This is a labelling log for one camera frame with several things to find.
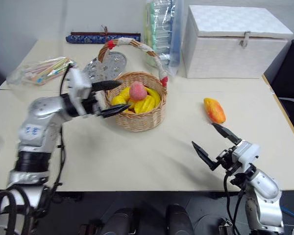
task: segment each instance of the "box latch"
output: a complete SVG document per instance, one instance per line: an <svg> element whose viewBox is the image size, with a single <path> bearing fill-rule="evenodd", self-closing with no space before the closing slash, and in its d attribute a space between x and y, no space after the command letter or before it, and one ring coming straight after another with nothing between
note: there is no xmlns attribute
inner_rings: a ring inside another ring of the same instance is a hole
<svg viewBox="0 0 294 235"><path fill-rule="evenodd" d="M249 36L250 36L250 31L246 31L244 33L244 39L240 41L240 45L245 48L248 44L248 39L249 39Z"/></svg>

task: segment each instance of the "table edge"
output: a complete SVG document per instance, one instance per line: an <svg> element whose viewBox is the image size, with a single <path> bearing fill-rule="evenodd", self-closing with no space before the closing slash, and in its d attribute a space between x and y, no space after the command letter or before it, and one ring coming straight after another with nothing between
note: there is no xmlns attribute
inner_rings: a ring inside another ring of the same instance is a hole
<svg viewBox="0 0 294 235"><path fill-rule="evenodd" d="M274 90L272 89L272 87L271 87L269 81L267 80L267 78L266 78L266 76L265 76L264 74L262 75L262 78L263 78L263 80L265 81L265 83L269 86L269 88L270 88L270 90L271 90L271 92L272 92L273 98L275 99L275 102L276 102L277 105L279 106L281 112L283 113L283 115L284 115L286 121L288 122L288 124L289 124L289 126L290 126L290 128L291 128L291 130L292 130L292 132L293 132L293 134L294 134L294 126L293 126L291 120L289 119L289 116L288 116L287 113L285 112L285 110L284 110L284 108L283 108L283 106L282 106L282 104L281 104L279 98L278 98L278 97L276 96L276 94L274 93Z"/></svg>

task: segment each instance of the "toy fruit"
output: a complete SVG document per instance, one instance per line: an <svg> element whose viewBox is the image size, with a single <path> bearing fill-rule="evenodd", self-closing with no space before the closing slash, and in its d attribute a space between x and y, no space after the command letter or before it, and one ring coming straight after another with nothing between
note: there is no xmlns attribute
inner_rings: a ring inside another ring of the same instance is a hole
<svg viewBox="0 0 294 235"><path fill-rule="evenodd" d="M128 113L128 114L135 114L134 112L132 112L132 111L130 111L130 110L128 110L128 109L125 109L123 112L124 112L124 113Z"/></svg>
<svg viewBox="0 0 294 235"><path fill-rule="evenodd" d="M146 98L147 91L141 82L135 81L129 89L130 98L134 100L143 100Z"/></svg>
<svg viewBox="0 0 294 235"><path fill-rule="evenodd" d="M125 101L129 100L129 87L125 87L119 94L120 96L122 96Z"/></svg>
<svg viewBox="0 0 294 235"><path fill-rule="evenodd" d="M132 103L132 105L128 109L134 109L135 107L135 100L134 99L129 99L128 103Z"/></svg>
<svg viewBox="0 0 294 235"><path fill-rule="evenodd" d="M120 96L120 95L117 95L116 97L114 97L111 101L111 104L112 105L117 105L117 104L124 104L126 103L125 99Z"/></svg>
<svg viewBox="0 0 294 235"><path fill-rule="evenodd" d="M155 107L155 103L155 99L151 95L147 95L144 100L140 100L135 103L135 113L141 114L149 112Z"/></svg>
<svg viewBox="0 0 294 235"><path fill-rule="evenodd" d="M157 91L155 91L155 90L152 89L152 88L148 88L148 87L145 87L145 88L146 88L148 94L151 95L151 96L155 99L155 101L156 101L156 103L155 103L155 107L157 107L158 104L159 104L160 101L161 101L160 95L158 94Z"/></svg>
<svg viewBox="0 0 294 235"><path fill-rule="evenodd" d="M214 123L224 123L226 120L224 111L218 101L211 98L204 98L204 105L209 119Z"/></svg>

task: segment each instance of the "black chair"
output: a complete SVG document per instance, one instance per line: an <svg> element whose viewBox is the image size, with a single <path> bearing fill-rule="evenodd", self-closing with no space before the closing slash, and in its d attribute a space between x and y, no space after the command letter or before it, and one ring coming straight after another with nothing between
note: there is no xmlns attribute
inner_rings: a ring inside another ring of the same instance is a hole
<svg viewBox="0 0 294 235"><path fill-rule="evenodd" d="M271 86L294 126L294 40Z"/></svg>

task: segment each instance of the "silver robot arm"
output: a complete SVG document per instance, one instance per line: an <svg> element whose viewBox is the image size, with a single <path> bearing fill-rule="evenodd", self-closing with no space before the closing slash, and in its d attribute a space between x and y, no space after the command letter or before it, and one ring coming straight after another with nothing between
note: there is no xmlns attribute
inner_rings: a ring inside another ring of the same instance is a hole
<svg viewBox="0 0 294 235"><path fill-rule="evenodd" d="M201 147L192 142L197 154L211 170L221 165L228 176L235 176L230 182L246 193L245 210L252 235L282 234L282 191L273 178L252 164L259 157L260 147L238 138L225 127L214 123L213 126L235 145L222 151L214 162Z"/></svg>
<svg viewBox="0 0 294 235"><path fill-rule="evenodd" d="M54 193L45 186L49 178L49 160L64 122L87 115L106 118L129 107L116 105L102 110L98 104L96 92L113 89L119 82L92 84L76 68L68 68L66 73L69 93L33 101L20 128L17 161L10 171L7 190L0 192L0 234L30 234L35 220L48 212ZM14 219L11 216L13 207L20 210Z"/></svg>

